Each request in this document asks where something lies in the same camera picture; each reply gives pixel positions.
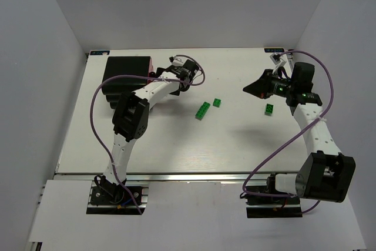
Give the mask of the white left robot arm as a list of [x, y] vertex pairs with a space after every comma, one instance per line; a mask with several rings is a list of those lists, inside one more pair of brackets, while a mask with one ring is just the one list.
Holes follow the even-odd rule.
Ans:
[[187, 91], [194, 85], [193, 80], [198, 71], [203, 72], [200, 64], [187, 56], [184, 63], [173, 63], [165, 69], [159, 68], [157, 77], [149, 78], [150, 83], [146, 86], [133, 92], [122, 93], [112, 118], [114, 140], [111, 150], [105, 146], [95, 130], [93, 107], [96, 96], [104, 85], [128, 76], [115, 76], [98, 86], [90, 104], [90, 126], [94, 136], [109, 155], [110, 161], [104, 173], [95, 177], [95, 183], [110, 198], [119, 200], [123, 193], [128, 191], [125, 187], [127, 165], [136, 141], [146, 132], [151, 108], [169, 94], [177, 95]]

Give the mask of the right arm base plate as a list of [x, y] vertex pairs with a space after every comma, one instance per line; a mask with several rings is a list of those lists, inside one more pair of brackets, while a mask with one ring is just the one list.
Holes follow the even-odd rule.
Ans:
[[299, 198], [261, 197], [244, 192], [239, 197], [246, 201], [246, 213], [249, 219], [303, 217]]

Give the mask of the green upturned lego brick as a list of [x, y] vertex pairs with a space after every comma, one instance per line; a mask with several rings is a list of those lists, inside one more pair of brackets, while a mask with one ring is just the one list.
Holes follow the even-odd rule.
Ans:
[[265, 106], [264, 114], [267, 116], [272, 116], [274, 110], [274, 105], [267, 103]]

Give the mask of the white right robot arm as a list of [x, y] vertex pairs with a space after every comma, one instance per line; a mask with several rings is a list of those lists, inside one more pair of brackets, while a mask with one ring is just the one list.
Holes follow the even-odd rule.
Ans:
[[281, 78], [272, 69], [266, 69], [255, 82], [244, 87], [244, 92], [260, 99], [272, 95], [285, 98], [291, 114], [301, 131], [308, 157], [296, 174], [277, 173], [267, 179], [265, 192], [244, 193], [269, 198], [297, 196], [341, 203], [348, 192], [355, 171], [355, 160], [345, 156], [335, 144], [324, 120], [325, 111], [318, 94], [313, 93], [315, 67], [297, 62], [290, 78]]

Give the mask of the black pink drawer cabinet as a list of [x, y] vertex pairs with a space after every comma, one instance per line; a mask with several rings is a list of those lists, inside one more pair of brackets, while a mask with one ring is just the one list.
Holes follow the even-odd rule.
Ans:
[[[151, 56], [110, 56], [107, 59], [102, 81], [119, 75], [134, 75], [149, 77], [153, 73]], [[115, 109], [121, 93], [133, 92], [149, 83], [138, 78], [118, 78], [106, 83], [102, 93], [111, 109]]]

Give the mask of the long green lego brick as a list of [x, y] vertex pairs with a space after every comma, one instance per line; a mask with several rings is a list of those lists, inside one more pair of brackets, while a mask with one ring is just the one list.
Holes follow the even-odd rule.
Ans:
[[208, 102], [203, 102], [199, 110], [196, 112], [195, 118], [198, 120], [202, 120], [205, 114], [207, 113], [209, 107], [210, 107], [210, 104]]

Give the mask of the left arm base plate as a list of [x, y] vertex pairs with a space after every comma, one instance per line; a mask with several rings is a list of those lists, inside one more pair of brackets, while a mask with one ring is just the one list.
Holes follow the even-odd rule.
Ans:
[[121, 188], [120, 195], [111, 198], [102, 189], [92, 183], [86, 208], [87, 215], [135, 215], [140, 216], [146, 209], [149, 187], [145, 183], [131, 183], [128, 189], [141, 211], [133, 203], [127, 191]]

